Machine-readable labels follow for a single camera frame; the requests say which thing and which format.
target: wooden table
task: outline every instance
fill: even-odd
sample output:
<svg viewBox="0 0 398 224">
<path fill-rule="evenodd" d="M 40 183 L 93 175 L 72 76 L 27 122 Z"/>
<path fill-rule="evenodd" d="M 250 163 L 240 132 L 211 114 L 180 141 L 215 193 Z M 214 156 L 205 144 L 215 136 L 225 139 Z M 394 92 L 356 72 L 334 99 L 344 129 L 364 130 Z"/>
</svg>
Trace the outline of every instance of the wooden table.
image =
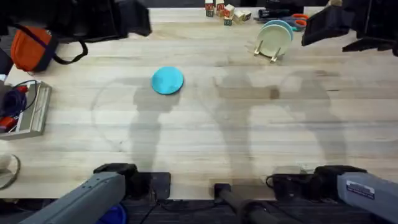
<svg viewBox="0 0 398 224">
<path fill-rule="evenodd" d="M 261 185 L 280 168 L 350 164 L 398 181 L 398 59 L 341 53 L 355 34 L 301 47 L 282 60 L 254 57 L 261 25 L 223 26 L 204 9 L 152 9 L 153 34 L 89 45 L 73 65 L 34 78 L 53 87 L 45 134 L 0 142 L 20 157 L 1 198 L 56 198 L 104 163 L 172 173 L 172 198 L 211 198 L 215 182 Z M 78 44 L 58 54 L 71 59 Z M 150 86 L 175 66 L 179 94 Z M 13 68 L 8 82 L 30 79 Z"/>
</svg>

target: orange scissors handle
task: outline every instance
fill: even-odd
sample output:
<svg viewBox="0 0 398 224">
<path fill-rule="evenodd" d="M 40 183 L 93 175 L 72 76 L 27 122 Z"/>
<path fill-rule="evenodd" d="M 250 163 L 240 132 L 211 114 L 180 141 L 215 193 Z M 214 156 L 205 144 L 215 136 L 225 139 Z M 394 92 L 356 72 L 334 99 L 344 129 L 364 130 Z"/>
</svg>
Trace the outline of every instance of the orange scissors handle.
<svg viewBox="0 0 398 224">
<path fill-rule="evenodd" d="M 303 19 L 303 20 L 307 20 L 307 19 L 310 18 L 310 17 L 307 16 L 306 14 L 301 14 L 301 13 L 293 14 L 292 17 L 293 17 L 293 18 L 296 18 L 296 19 Z"/>
</svg>

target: blue plate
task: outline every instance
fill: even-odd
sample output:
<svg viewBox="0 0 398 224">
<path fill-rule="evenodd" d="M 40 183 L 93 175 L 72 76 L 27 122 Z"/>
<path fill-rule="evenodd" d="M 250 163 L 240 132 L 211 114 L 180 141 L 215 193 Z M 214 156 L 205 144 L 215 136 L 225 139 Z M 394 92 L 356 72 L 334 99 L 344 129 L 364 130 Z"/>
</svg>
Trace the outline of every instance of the blue plate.
<svg viewBox="0 0 398 224">
<path fill-rule="evenodd" d="M 175 67 L 160 68 L 152 76 L 152 88 L 160 94 L 168 95 L 181 89 L 184 77 Z"/>
</svg>

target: dark background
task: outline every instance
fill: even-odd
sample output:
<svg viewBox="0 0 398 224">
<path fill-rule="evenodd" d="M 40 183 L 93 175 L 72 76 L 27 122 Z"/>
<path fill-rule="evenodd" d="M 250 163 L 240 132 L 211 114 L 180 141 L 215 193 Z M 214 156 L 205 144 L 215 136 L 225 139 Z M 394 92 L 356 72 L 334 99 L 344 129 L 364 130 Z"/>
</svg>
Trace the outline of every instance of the dark background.
<svg viewBox="0 0 398 224">
<path fill-rule="evenodd" d="M 204 7 L 205 0 L 141 0 L 147 7 Z M 224 0 L 235 7 L 264 6 L 264 0 Z M 15 29 L 8 36 L 1 37 L 0 48 L 9 55 Z"/>
</svg>

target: orange pouch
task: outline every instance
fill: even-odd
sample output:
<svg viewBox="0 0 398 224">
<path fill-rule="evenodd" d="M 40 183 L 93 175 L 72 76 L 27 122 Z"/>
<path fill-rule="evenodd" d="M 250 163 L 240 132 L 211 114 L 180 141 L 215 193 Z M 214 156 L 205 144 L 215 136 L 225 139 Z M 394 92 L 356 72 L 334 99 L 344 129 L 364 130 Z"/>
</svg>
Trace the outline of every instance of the orange pouch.
<svg viewBox="0 0 398 224">
<path fill-rule="evenodd" d="M 44 29 L 27 28 L 42 40 L 47 47 L 42 47 L 23 31 L 17 30 L 11 47 L 12 61 L 14 61 L 18 69 L 25 72 L 42 72 L 48 67 L 52 57 L 55 55 L 58 41 Z"/>
</svg>

